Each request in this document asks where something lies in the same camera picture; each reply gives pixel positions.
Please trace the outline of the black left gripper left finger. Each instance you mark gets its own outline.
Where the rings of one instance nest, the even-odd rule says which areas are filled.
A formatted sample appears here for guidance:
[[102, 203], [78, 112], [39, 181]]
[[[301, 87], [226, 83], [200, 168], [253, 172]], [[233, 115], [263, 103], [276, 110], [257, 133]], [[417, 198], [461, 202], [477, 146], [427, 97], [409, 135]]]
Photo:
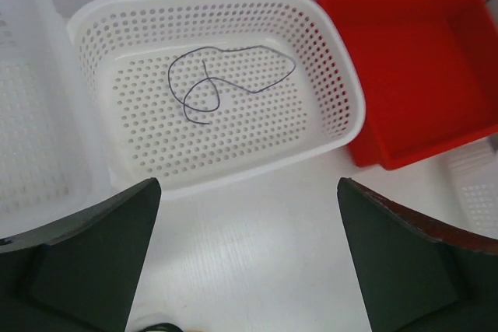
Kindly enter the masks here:
[[1, 329], [125, 330], [160, 198], [149, 178], [37, 229], [3, 232]]

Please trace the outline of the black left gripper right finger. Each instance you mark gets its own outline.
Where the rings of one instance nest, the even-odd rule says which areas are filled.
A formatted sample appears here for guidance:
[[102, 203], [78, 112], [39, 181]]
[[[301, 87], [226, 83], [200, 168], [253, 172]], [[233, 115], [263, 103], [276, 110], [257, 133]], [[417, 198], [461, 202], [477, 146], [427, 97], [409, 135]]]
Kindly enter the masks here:
[[495, 331], [497, 241], [350, 178], [338, 205], [373, 331]]

